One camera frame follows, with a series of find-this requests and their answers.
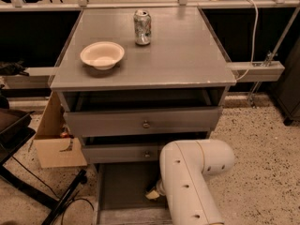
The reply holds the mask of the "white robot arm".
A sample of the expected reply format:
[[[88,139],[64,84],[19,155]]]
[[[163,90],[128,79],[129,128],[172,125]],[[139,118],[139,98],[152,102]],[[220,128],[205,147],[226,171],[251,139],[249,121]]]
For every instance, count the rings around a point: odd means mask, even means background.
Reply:
[[[145,197],[167,199],[172,225],[224,225],[204,177],[225,173],[233,165],[234,152],[223,141],[169,142],[160,152],[160,178]]]

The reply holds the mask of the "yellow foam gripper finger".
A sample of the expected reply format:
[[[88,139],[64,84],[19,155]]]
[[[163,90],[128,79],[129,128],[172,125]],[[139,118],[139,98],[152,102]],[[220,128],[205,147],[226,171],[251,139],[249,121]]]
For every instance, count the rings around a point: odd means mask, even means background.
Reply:
[[[156,190],[151,190],[145,193],[145,197],[148,200],[156,200],[159,197],[159,193]]]

